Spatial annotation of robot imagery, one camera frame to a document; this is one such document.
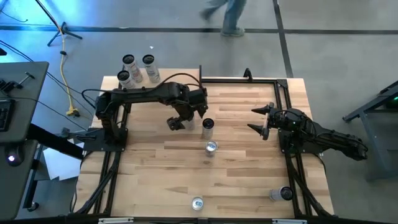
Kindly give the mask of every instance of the person's leg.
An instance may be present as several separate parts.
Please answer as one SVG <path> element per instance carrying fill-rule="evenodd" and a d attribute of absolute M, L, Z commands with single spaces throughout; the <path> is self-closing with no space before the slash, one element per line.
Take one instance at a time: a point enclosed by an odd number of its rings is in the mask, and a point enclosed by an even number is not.
<path fill-rule="evenodd" d="M 214 14 L 217 9 L 219 9 L 221 6 L 223 6 L 225 3 L 227 3 L 228 0 L 210 0 L 208 1 L 208 7 L 204 9 L 201 13 L 200 16 L 208 21 L 210 17 Z"/>
<path fill-rule="evenodd" d="M 228 6 L 224 15 L 222 35 L 240 37 L 244 29 L 237 27 L 238 19 L 241 17 L 246 0 L 228 0 Z"/>

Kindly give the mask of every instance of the wooden table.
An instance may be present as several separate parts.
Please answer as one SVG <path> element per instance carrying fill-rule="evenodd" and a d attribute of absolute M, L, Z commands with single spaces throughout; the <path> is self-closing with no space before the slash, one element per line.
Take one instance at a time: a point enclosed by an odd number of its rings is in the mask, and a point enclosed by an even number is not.
<path fill-rule="evenodd" d="M 177 72 L 199 76 L 197 69 L 160 70 L 162 79 Z M 142 73 L 144 85 L 154 86 L 149 83 L 145 70 Z M 170 81 L 194 83 L 186 76 L 177 76 Z M 288 84 L 292 107 L 311 116 L 303 79 L 291 78 Z M 294 217 L 292 202 L 272 202 L 268 197 L 270 189 L 289 185 L 275 129 L 271 130 L 269 140 L 263 141 L 246 125 L 264 122 L 265 116 L 250 110 L 275 102 L 273 86 L 219 83 L 204 86 L 208 90 L 209 106 L 204 118 L 214 119 L 213 140 L 219 145 L 215 157 L 205 155 L 206 141 L 200 139 L 201 119 L 197 114 L 194 130 L 171 131 L 165 121 L 178 115 L 173 108 L 160 103 L 133 104 L 112 216 Z M 101 89 L 117 87 L 116 77 L 104 77 Z M 101 127 L 101 123 L 95 119 L 93 127 Z M 84 204 L 98 185 L 103 156 L 103 152 L 94 152 L 83 163 L 75 210 Z M 303 164 L 309 189 L 326 211 L 333 213 L 321 162 L 313 155 L 303 154 Z M 304 211 L 299 188 L 297 192 L 300 208 Z M 196 196 L 204 200 L 201 211 L 191 208 L 192 199 Z"/>

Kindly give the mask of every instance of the can lid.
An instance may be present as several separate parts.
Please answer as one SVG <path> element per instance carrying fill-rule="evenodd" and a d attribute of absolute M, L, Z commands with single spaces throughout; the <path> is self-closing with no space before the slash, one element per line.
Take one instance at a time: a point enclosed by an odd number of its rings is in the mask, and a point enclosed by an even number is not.
<path fill-rule="evenodd" d="M 214 121 L 210 118 L 206 118 L 203 120 L 202 125 L 206 129 L 211 129 L 214 127 Z"/>
<path fill-rule="evenodd" d="M 280 190 L 280 195 L 285 200 L 292 200 L 293 199 L 293 191 L 290 187 L 282 187 Z"/>
<path fill-rule="evenodd" d="M 209 152 L 213 152 L 213 151 L 217 150 L 217 147 L 218 147 L 217 146 L 217 142 L 215 142 L 213 140 L 208 141 L 206 143 L 206 150 L 209 151 Z"/>
<path fill-rule="evenodd" d="M 134 62 L 134 56 L 132 55 L 125 55 L 123 57 L 123 63 L 125 63 L 126 65 L 131 64 Z"/>
<path fill-rule="evenodd" d="M 142 62 L 144 62 L 145 64 L 150 64 L 150 63 L 154 62 L 154 60 L 155 60 L 155 57 L 153 55 L 145 55 L 142 58 Z"/>
<path fill-rule="evenodd" d="M 120 81 L 126 81 L 130 77 L 130 73 L 128 71 L 120 71 L 118 73 L 118 80 Z"/>
<path fill-rule="evenodd" d="M 203 208 L 203 199 L 200 197 L 195 197 L 192 200 L 192 208 L 194 210 L 201 210 Z"/>

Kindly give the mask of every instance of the robotic arm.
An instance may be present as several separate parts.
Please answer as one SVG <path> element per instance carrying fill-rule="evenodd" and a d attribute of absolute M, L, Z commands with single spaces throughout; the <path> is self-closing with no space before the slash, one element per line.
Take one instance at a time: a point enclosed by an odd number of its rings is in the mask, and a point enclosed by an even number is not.
<path fill-rule="evenodd" d="M 288 149 L 285 153 L 308 152 L 322 153 L 327 149 L 341 151 L 347 157 L 356 161 L 367 159 L 367 147 L 357 136 L 329 130 L 313 122 L 305 113 L 298 109 L 280 110 L 274 108 L 273 103 L 253 109 L 255 113 L 266 115 L 263 126 L 248 124 L 267 140 L 270 128 L 277 128 L 282 134 L 281 149 Z"/>
<path fill-rule="evenodd" d="M 97 97 L 95 115 L 102 122 L 105 141 L 114 142 L 120 140 L 121 134 L 113 116 L 123 104 L 159 102 L 171 105 L 180 116 L 169 118 L 167 124 L 171 130 L 179 130 L 185 128 L 181 122 L 191 121 L 195 111 L 203 117 L 208 109 L 206 97 L 206 88 L 200 86 L 198 90 L 190 91 L 187 85 L 176 82 L 162 83 L 155 88 L 114 89 Z"/>

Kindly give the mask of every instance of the gray floor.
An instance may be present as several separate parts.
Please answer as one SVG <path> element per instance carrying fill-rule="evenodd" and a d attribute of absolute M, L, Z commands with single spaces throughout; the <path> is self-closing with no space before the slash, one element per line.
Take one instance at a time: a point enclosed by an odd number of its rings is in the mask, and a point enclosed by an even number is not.
<path fill-rule="evenodd" d="M 197 15 L 205 1 L 43 1 L 58 21 L 71 26 L 93 27 L 220 27 L 222 9 L 212 24 Z M 286 29 L 398 29 L 395 0 L 279 0 Z M 34 1 L 9 0 L 4 11 L 29 24 L 50 25 Z M 0 14 L 0 25 L 17 25 Z M 240 24 L 246 28 L 275 29 L 271 0 L 249 0 Z M 247 34 L 229 39 L 203 33 L 115 33 L 80 32 L 83 40 L 67 37 L 68 60 L 65 74 L 77 90 L 99 88 L 104 75 L 115 75 L 121 57 L 127 53 L 152 53 L 162 68 L 197 68 L 206 76 L 241 76 L 249 67 L 256 77 L 286 77 L 277 34 Z M 50 62 L 49 72 L 60 78 L 61 40 L 47 47 L 53 32 L 0 31 L 0 39 L 34 60 Z M 294 77 L 304 78 L 315 121 L 342 132 L 365 138 L 362 124 L 341 120 L 357 106 L 397 80 L 397 35 L 287 35 Z M 21 62 L 16 54 L 0 57 L 0 62 Z M 40 101 L 63 113 L 67 96 L 50 79 Z M 85 116 L 89 114 L 79 107 Z M 76 121 L 87 127 L 90 121 Z M 70 124 L 48 109 L 38 106 L 34 123 L 51 132 Z M 355 162 L 340 152 L 325 153 L 326 174 L 335 213 L 340 217 L 397 223 L 397 179 L 368 183 L 364 176 L 372 160 Z M 34 212 L 21 210 L 18 218 L 65 214 L 74 180 L 40 183 Z M 55 197 L 63 198 L 60 202 Z"/>

